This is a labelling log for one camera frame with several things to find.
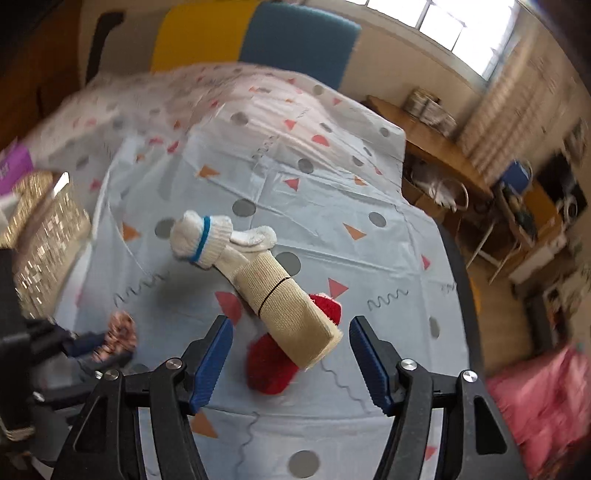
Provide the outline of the gold glitter box lid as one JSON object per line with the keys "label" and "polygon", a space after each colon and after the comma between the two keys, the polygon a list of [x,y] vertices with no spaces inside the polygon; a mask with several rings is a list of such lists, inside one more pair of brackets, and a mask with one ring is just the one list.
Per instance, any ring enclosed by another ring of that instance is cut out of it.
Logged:
{"label": "gold glitter box lid", "polygon": [[51,317],[90,234],[90,219],[66,172],[33,171],[12,193],[16,205],[1,228],[1,246],[12,251],[21,310],[29,318]]}

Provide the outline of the red knitted sock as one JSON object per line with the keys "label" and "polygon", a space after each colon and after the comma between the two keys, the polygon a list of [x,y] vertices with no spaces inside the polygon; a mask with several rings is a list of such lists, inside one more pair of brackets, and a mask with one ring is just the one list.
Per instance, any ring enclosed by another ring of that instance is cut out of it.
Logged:
{"label": "red knitted sock", "polygon": [[[339,302],[324,293],[311,294],[310,298],[335,326],[339,326],[342,319],[342,305]],[[287,389],[298,371],[297,365],[270,334],[263,335],[249,346],[245,374],[251,390],[264,395],[279,395]]]}

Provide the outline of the grey yellow blue headboard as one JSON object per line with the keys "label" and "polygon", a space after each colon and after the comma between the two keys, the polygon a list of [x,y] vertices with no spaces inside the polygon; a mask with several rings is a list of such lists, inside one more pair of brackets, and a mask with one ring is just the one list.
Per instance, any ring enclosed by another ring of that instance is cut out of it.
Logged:
{"label": "grey yellow blue headboard", "polygon": [[301,73],[339,89],[360,32],[359,24],[334,13],[280,1],[115,9],[97,19],[85,79],[238,62]]}

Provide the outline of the stack of books on desk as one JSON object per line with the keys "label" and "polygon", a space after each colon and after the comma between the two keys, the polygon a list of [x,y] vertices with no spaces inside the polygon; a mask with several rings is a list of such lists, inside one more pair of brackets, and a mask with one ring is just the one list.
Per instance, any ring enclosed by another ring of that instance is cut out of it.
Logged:
{"label": "stack of books on desk", "polygon": [[457,128],[456,119],[441,105],[441,99],[423,88],[412,90],[403,109],[446,138],[450,138]]}

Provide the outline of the patterned light blue bedsheet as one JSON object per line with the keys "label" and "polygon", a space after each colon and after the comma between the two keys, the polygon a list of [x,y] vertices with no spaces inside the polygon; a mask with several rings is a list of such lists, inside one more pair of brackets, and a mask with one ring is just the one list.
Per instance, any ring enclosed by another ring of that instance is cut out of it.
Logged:
{"label": "patterned light blue bedsheet", "polygon": [[335,298],[342,322],[365,316],[429,371],[469,365],[448,246],[402,194],[404,131],[308,76],[242,64],[99,76],[26,145],[37,166],[69,172],[93,223],[61,324],[99,330],[128,312],[134,363],[147,368],[218,315],[235,326],[194,438],[212,479],[369,479],[392,422],[346,341],[280,395],[249,389],[263,323],[221,273],[173,257],[170,227],[188,210],[273,228],[277,261],[304,291]]}

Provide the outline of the window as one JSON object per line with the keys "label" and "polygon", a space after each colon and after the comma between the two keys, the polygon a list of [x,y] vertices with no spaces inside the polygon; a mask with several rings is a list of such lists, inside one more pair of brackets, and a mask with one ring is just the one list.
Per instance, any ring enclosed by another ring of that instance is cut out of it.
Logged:
{"label": "window", "polygon": [[348,1],[370,21],[455,70],[491,79],[512,35],[516,1]]}

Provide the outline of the purple cardboard box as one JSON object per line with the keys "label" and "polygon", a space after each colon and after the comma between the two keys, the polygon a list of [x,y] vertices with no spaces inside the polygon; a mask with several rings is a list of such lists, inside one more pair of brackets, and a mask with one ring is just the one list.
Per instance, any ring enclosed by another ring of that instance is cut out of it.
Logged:
{"label": "purple cardboard box", "polygon": [[13,187],[34,169],[28,148],[20,143],[1,153],[0,195],[9,194]]}

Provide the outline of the beige ribbed sock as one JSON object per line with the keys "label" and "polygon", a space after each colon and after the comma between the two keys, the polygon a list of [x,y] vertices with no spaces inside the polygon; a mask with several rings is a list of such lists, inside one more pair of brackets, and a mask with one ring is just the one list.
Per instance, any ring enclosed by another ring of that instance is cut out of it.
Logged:
{"label": "beige ribbed sock", "polygon": [[270,252],[240,267],[233,285],[298,368],[310,369],[341,341],[339,327]]}

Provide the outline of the wooden desk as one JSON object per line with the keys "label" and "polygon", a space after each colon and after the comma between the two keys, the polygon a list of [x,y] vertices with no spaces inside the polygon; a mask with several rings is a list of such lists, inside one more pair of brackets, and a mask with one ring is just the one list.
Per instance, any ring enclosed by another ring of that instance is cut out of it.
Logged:
{"label": "wooden desk", "polygon": [[491,188],[463,155],[457,144],[403,109],[378,97],[368,96],[363,105],[405,131],[407,154],[436,165],[453,178],[463,182],[471,194],[483,200],[493,198]]}

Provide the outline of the blue chair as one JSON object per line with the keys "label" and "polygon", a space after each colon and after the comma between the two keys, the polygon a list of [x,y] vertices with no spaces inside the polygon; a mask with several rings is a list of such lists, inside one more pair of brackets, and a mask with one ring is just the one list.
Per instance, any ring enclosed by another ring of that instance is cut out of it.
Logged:
{"label": "blue chair", "polygon": [[533,167],[529,161],[514,160],[502,174],[499,182],[522,195],[530,187],[533,177]]}

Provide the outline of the floral curtain right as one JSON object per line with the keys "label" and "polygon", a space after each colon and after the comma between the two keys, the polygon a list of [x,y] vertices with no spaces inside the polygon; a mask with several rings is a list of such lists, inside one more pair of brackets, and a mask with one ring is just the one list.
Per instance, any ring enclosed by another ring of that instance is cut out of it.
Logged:
{"label": "floral curtain right", "polygon": [[564,115],[577,83],[576,71],[548,30],[521,36],[458,137],[462,153],[487,185],[540,144]]}

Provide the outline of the white sock with blue stripe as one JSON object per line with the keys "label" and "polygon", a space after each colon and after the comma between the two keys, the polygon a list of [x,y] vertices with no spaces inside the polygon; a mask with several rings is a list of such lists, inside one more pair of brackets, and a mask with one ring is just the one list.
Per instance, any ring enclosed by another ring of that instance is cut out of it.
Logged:
{"label": "white sock with blue stripe", "polygon": [[192,210],[174,222],[169,236],[173,256],[202,270],[215,268],[231,284],[236,272],[260,253],[276,245],[272,227],[238,231],[228,216],[201,217]]}

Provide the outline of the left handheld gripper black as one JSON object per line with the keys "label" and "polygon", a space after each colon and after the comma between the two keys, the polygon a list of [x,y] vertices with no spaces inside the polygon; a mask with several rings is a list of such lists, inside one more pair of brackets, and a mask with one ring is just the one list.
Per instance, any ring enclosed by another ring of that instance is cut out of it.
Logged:
{"label": "left handheld gripper black", "polygon": [[[17,293],[14,254],[1,250],[1,453],[22,454],[48,435],[62,444],[73,423],[62,410],[82,405],[98,383],[99,376],[114,367],[124,367],[132,350],[124,349],[95,361],[92,353],[107,340],[105,332],[76,334],[49,318],[24,315]],[[46,361],[63,355],[80,365],[82,380],[65,387],[45,388],[34,379]]]}

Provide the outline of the pink blanket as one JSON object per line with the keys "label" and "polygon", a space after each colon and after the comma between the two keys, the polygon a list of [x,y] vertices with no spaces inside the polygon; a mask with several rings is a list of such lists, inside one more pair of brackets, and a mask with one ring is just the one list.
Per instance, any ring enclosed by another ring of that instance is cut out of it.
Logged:
{"label": "pink blanket", "polygon": [[507,368],[487,388],[531,479],[554,479],[590,436],[590,362],[570,345]]}

